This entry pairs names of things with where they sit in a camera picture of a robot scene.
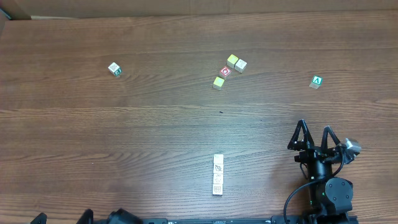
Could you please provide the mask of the yellow wooden block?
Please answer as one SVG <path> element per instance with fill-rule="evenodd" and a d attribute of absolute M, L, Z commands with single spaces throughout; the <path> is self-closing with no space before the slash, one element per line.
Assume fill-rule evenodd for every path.
<path fill-rule="evenodd" d="M 215 154 L 213 157 L 213 162 L 215 164 L 223 164 L 224 163 L 224 155 L 223 154 Z"/>

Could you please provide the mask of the white block red side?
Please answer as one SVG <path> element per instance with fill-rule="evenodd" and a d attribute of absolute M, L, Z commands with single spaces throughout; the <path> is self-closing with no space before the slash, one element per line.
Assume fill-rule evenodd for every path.
<path fill-rule="evenodd" d="M 213 164 L 213 173 L 214 174 L 223 174 L 224 173 L 224 165 L 223 164 Z"/>

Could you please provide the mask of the white block green edge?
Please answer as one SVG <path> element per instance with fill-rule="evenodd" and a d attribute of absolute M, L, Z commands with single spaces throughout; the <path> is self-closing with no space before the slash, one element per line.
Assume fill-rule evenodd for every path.
<path fill-rule="evenodd" d="M 219 173 L 213 174 L 213 183 L 223 185 L 224 175 Z"/>

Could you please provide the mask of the white wooden number block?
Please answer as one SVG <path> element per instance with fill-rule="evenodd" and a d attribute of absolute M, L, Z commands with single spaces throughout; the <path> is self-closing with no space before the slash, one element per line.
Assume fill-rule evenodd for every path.
<path fill-rule="evenodd" d="M 212 192 L 213 192 L 213 195 L 222 196 L 223 184 L 213 184 Z"/>

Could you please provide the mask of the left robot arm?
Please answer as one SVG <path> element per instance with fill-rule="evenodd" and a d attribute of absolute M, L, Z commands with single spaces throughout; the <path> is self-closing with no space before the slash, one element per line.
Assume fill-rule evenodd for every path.
<path fill-rule="evenodd" d="M 120 208 L 115 212 L 111 212 L 106 219 L 95 220 L 94 213 L 91 209 L 85 210 L 83 215 L 76 224 L 143 224 L 143 220 L 139 217 Z"/>

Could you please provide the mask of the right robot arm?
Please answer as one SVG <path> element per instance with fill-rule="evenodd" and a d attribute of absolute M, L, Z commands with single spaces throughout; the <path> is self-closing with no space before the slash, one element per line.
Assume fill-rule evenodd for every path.
<path fill-rule="evenodd" d="M 306 122 L 298 121 L 287 149 L 298 151 L 294 157 L 307 183 L 295 189 L 284 204 L 285 223 L 356 223 L 348 216 L 353 209 L 353 184 L 339 178 L 343 166 L 355 160 L 362 147 L 359 142 L 347 138 L 341 142 L 330 126 L 323 129 L 320 146 L 316 146 Z M 294 195 L 308 188 L 312 210 L 296 220 L 287 216 L 287 207 Z"/>

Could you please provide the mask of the green letter block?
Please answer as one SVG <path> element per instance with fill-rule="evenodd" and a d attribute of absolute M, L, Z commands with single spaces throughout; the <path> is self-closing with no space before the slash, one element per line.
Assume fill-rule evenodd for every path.
<path fill-rule="evenodd" d="M 318 89 L 318 88 L 321 87 L 322 83 L 323 83 L 323 78 L 314 75 L 313 78 L 312 78 L 311 83 L 309 84 L 309 87 L 314 88 L 314 89 Z"/>

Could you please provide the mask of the white block beside yellow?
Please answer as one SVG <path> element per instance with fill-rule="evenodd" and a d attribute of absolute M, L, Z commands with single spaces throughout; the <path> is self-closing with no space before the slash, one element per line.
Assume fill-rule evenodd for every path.
<path fill-rule="evenodd" d="M 245 68 L 247 67 L 247 62 L 242 59 L 239 59 L 234 66 L 234 69 L 237 70 L 239 73 L 243 73 Z"/>

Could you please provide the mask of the yellow block middle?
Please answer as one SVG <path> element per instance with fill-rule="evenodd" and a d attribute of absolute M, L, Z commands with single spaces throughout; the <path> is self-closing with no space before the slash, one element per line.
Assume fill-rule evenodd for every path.
<path fill-rule="evenodd" d="M 213 88 L 217 90 L 222 90 L 223 84 L 224 84 L 224 79 L 221 77 L 216 77 L 213 82 Z"/>

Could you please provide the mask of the yellow block top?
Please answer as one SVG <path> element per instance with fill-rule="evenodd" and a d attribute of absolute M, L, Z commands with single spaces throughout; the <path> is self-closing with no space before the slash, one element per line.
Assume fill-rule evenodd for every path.
<path fill-rule="evenodd" d="M 227 66 L 234 68 L 238 60 L 239 60 L 239 58 L 237 56 L 235 56 L 234 54 L 231 54 L 228 57 L 226 64 L 227 64 Z"/>

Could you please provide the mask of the white block green side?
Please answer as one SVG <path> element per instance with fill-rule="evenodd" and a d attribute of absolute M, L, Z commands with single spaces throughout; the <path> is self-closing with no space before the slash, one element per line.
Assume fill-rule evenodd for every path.
<path fill-rule="evenodd" d="M 108 66 L 108 70 L 115 76 L 118 77 L 122 73 L 121 67 L 113 62 L 111 65 Z"/>

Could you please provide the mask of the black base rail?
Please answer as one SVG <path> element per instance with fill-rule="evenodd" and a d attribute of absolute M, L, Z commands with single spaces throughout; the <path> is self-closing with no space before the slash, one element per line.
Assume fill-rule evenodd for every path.
<path fill-rule="evenodd" d="M 194 219 L 166 219 L 166 218 L 139 218 L 127 213 L 113 212 L 108 218 L 95 220 L 100 224 L 286 224 L 283 216 L 270 218 L 194 218 Z"/>

